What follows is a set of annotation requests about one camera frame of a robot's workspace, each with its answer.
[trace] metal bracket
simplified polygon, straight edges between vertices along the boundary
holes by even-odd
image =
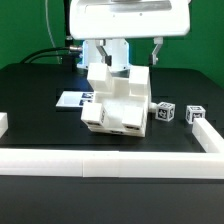
[[[157,54],[159,53],[161,47],[163,46],[163,37],[155,37],[154,44],[156,44],[156,47],[154,48],[151,55],[151,60],[150,60],[151,65],[156,65],[157,61],[159,60],[157,58]]]
[[[112,65],[112,57],[110,55],[107,55],[107,52],[104,49],[104,46],[106,46],[106,40],[95,40],[96,48],[99,51],[100,55],[102,56],[102,63],[107,64],[108,66]]]

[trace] small cube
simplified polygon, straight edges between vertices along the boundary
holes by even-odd
[[[139,131],[143,123],[143,108],[135,106],[125,106],[122,124],[129,131]]]
[[[112,76],[107,64],[90,63],[87,79],[94,91],[111,91]]]
[[[174,118],[175,104],[161,102],[156,108],[156,119],[162,121],[171,121]]]
[[[194,118],[205,118],[205,109],[202,106],[188,105],[185,118],[189,124],[193,124]]]
[[[149,68],[131,66],[129,75],[131,95],[147,96],[149,93]]]
[[[88,127],[102,128],[109,124],[107,112],[101,103],[84,103],[81,120]]]

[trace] white foam block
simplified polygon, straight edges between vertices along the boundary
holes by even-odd
[[[147,96],[149,93],[149,68],[144,66],[131,66],[129,87],[132,95]]]
[[[92,152],[83,159],[83,177],[118,177],[119,152]]]
[[[83,156],[79,151],[0,149],[0,174],[82,177]]]
[[[87,80],[94,91],[109,92],[112,86],[112,76],[107,64],[90,63]]]
[[[125,106],[122,124],[127,129],[139,130],[143,123],[143,109],[143,107]]]
[[[0,138],[8,130],[7,113],[0,113]]]
[[[89,127],[107,127],[109,124],[102,103],[84,103],[81,120]]]
[[[195,118],[192,133],[208,153],[224,153],[224,139],[205,118]]]
[[[224,156],[205,153],[120,152],[122,178],[224,178]]]

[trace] black cable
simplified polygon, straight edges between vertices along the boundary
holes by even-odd
[[[30,60],[28,63],[32,63],[33,61],[37,60],[37,59],[40,59],[40,58],[47,58],[47,57],[63,57],[64,55],[69,55],[69,54],[44,54],[44,55],[40,55],[40,56],[37,56],[37,57],[34,57],[32,60]],[[79,54],[71,54],[71,57],[79,57]]]
[[[40,56],[37,56],[37,57],[34,57],[32,58],[28,63],[32,63],[33,61],[37,60],[37,59],[40,59],[40,58],[48,58],[48,57],[61,57],[65,54],[44,54],[44,55],[40,55]]]
[[[48,52],[52,52],[52,51],[64,51],[64,50],[69,50],[69,49],[70,49],[69,47],[55,47],[55,48],[43,49],[43,50],[36,51],[36,52],[28,55],[20,63],[24,64],[24,63],[26,63],[27,60],[29,60],[30,58],[32,58],[38,54],[48,53]]]

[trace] green wall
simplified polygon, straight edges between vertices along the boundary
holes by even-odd
[[[31,52],[51,47],[44,0],[0,1],[0,68]],[[57,46],[64,44],[63,0],[49,0],[50,24]],[[192,68],[224,87],[224,1],[192,0],[191,31],[166,38],[157,67]],[[147,65],[151,39],[129,40],[131,63]]]

